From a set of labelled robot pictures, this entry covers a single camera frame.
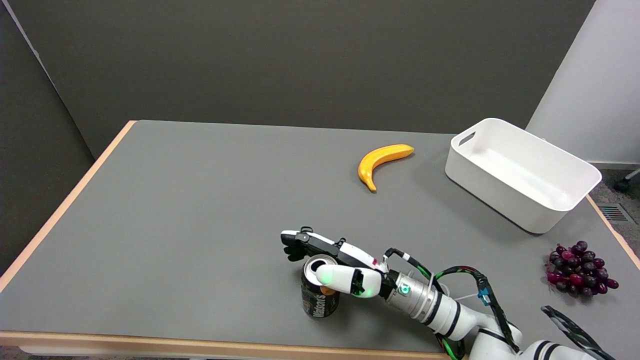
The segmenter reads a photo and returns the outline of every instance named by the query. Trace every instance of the grapes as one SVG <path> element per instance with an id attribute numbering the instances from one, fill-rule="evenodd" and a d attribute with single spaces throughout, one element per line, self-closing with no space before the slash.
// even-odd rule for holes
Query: grapes
<path id="1" fill-rule="evenodd" d="M 584 277 L 584 285 L 587 286 L 588 288 L 592 288 L 592 287 L 596 286 L 597 283 L 598 283 L 598 281 L 593 276 L 585 276 Z"/>
<path id="2" fill-rule="evenodd" d="M 571 258 L 566 262 L 566 264 L 569 265 L 570 268 L 577 268 L 578 266 L 580 266 L 580 259 Z"/>
<path id="3" fill-rule="evenodd" d="M 574 246 L 572 246 L 572 247 L 569 249 L 569 251 L 571 251 L 571 253 L 572 253 L 573 255 L 576 255 L 576 256 L 580 256 L 580 255 L 582 255 L 582 249 L 581 249 L 578 245 L 574 245 Z"/>
<path id="4" fill-rule="evenodd" d="M 549 254 L 545 266 L 547 281 L 558 291 L 589 299 L 620 286 L 609 278 L 604 260 L 596 258 L 596 253 L 587 250 L 587 246 L 586 241 L 578 241 L 568 248 L 557 244 Z"/>
<path id="5" fill-rule="evenodd" d="M 597 268 L 602 268 L 604 266 L 604 260 L 600 259 L 600 258 L 595 258 L 593 260 L 593 264 L 597 267 Z"/>
<path id="6" fill-rule="evenodd" d="M 574 257 L 574 255 L 569 250 L 562 251 L 562 258 L 563 259 L 569 260 L 569 259 L 571 259 L 573 257 Z"/>
<path id="7" fill-rule="evenodd" d="M 548 272 L 547 273 L 547 281 L 556 284 L 558 281 L 562 280 L 563 277 L 557 272 Z"/>
<path id="8" fill-rule="evenodd" d="M 593 271 L 596 270 L 596 266 L 593 263 L 584 263 L 582 264 L 582 269 L 585 271 Z"/>
<path id="9" fill-rule="evenodd" d="M 569 294 L 578 295 L 578 287 L 574 284 L 569 285 Z"/>
<path id="10" fill-rule="evenodd" d="M 591 289 L 589 288 L 583 288 L 582 289 L 582 296 L 586 297 L 587 299 L 590 297 L 593 297 L 593 291 L 591 291 Z"/>
<path id="11" fill-rule="evenodd" d="M 598 284 L 598 292 L 601 294 L 606 294 L 607 291 L 609 291 L 609 289 L 607 288 L 607 286 L 603 283 Z"/>
<path id="12" fill-rule="evenodd" d="M 569 265 L 563 265 L 560 267 L 560 270 L 562 271 L 562 275 L 569 277 L 571 276 L 571 274 L 573 274 L 573 269 L 569 267 Z"/>
<path id="13" fill-rule="evenodd" d="M 609 277 L 609 273 L 607 273 L 607 269 L 605 268 L 596 269 L 593 274 L 600 280 L 606 280 Z"/>
<path id="14" fill-rule="evenodd" d="M 607 279 L 607 281 L 605 281 L 605 284 L 609 289 L 617 289 L 618 286 L 620 286 L 620 284 L 618 284 L 618 282 L 614 279 Z"/>
<path id="15" fill-rule="evenodd" d="M 585 251 L 582 257 L 580 258 L 583 263 L 590 263 L 596 258 L 596 253 L 593 251 Z"/>
<path id="16" fill-rule="evenodd" d="M 578 274 L 569 275 L 569 281 L 576 286 L 582 286 L 584 284 L 584 279 Z"/>
<path id="17" fill-rule="evenodd" d="M 568 287 L 569 287 L 569 283 L 564 281 L 564 280 L 563 281 L 558 281 L 556 283 L 556 289 L 558 289 L 559 291 L 561 291 L 563 293 L 568 290 Z"/>
<path id="18" fill-rule="evenodd" d="M 563 258 L 557 258 L 554 260 L 554 266 L 555 267 L 560 267 L 564 265 L 564 259 Z"/>
<path id="19" fill-rule="evenodd" d="M 575 244 L 576 244 L 577 246 L 579 246 L 579 247 L 580 247 L 580 249 L 582 249 L 582 251 L 587 251 L 587 247 L 589 246 L 589 245 L 587 244 L 587 242 L 586 242 L 586 241 L 584 241 L 584 240 L 580 240 L 580 241 L 578 241 L 578 242 L 577 242 L 577 243 L 575 243 Z"/>

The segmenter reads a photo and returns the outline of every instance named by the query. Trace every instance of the white wall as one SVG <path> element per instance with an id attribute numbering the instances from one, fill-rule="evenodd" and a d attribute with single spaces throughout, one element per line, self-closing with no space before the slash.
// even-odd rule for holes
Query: white wall
<path id="1" fill-rule="evenodd" d="M 527 130 L 594 162 L 640 163 L 640 0 L 597 0 Z"/>

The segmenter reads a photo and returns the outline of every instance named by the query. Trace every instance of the gray wall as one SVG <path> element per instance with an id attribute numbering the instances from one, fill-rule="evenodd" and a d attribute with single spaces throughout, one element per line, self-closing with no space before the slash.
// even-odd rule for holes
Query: gray wall
<path id="1" fill-rule="evenodd" d="M 594 0 L 9 0 L 94 155 L 128 119 L 525 127 Z"/>
<path id="2" fill-rule="evenodd" d="M 0 4 L 0 274 L 93 162 Z"/>

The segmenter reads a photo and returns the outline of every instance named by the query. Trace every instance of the plastic banana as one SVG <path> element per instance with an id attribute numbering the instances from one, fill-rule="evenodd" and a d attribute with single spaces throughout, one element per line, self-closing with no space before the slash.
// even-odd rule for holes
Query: plastic banana
<path id="1" fill-rule="evenodd" d="M 375 149 L 366 154 L 360 161 L 358 166 L 358 176 L 360 180 L 367 185 L 370 191 L 376 191 L 376 185 L 373 183 L 373 169 L 378 165 L 389 161 L 405 158 L 413 153 L 413 147 L 399 143 Z"/>

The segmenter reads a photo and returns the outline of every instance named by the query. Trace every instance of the basket handle hole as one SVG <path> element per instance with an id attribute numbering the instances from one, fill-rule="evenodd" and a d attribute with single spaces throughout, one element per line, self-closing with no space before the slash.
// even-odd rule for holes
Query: basket handle hole
<path id="1" fill-rule="evenodd" d="M 473 133 L 470 133 L 469 135 L 465 136 L 462 140 L 460 140 L 460 143 L 458 143 L 458 146 L 462 146 L 465 142 L 473 139 L 474 135 L 476 135 L 475 131 Z"/>

